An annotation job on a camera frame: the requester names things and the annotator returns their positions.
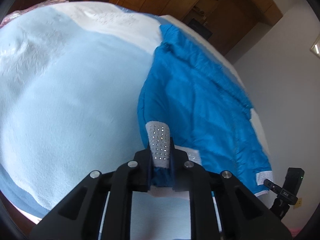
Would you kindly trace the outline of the blue puffer jacket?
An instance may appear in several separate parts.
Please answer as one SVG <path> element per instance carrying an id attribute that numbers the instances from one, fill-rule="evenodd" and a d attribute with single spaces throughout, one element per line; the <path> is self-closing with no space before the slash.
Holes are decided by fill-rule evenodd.
<path id="1" fill-rule="evenodd" d="M 144 146 L 152 153 L 152 184 L 171 187 L 170 148 L 207 171 L 230 171 L 255 196 L 268 192 L 272 168 L 252 125 L 242 85 L 178 27 L 160 26 L 162 42 L 138 99 Z"/>

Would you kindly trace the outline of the white and blue bed blanket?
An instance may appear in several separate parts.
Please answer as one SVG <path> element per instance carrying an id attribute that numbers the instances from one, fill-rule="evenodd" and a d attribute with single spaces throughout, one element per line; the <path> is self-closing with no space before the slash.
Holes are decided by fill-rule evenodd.
<path id="1" fill-rule="evenodd" d="M 137 107 L 160 26 L 172 24 L 233 66 L 177 19 L 111 3 L 36 8 L 1 29 L 1 193 L 37 217 L 30 239 L 218 239 L 233 205 L 259 202 L 232 172 L 189 159 L 190 189 L 133 190 L 146 148 Z"/>

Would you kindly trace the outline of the black television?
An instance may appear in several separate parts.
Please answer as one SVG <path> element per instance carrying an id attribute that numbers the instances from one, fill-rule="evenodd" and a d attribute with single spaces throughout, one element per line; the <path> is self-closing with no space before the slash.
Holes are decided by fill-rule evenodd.
<path id="1" fill-rule="evenodd" d="M 193 31 L 195 31 L 196 33 L 198 33 L 200 36 L 202 36 L 205 40 L 209 40 L 212 36 L 212 31 L 207 28 L 206 26 L 204 26 L 203 24 L 201 24 L 198 20 L 196 20 L 195 18 L 192 18 L 187 26 L 191 29 L 193 29 Z"/>

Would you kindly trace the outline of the wooden wardrobe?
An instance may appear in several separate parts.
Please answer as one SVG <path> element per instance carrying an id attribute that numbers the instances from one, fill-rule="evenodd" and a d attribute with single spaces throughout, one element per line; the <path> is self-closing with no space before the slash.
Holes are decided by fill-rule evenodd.
<path id="1" fill-rule="evenodd" d="M 283 16 L 274 0 L 125 0 L 122 7 L 170 15 L 186 25 L 195 18 L 212 31 L 208 40 L 226 55 L 258 23 L 274 26 Z"/>

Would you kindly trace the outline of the framed wall picture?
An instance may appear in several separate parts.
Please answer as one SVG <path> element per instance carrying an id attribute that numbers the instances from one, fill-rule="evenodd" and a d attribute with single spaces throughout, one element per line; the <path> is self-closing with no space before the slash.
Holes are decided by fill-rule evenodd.
<path id="1" fill-rule="evenodd" d="M 315 42 L 310 48 L 310 51 L 320 58 L 320 35 L 316 38 Z"/>

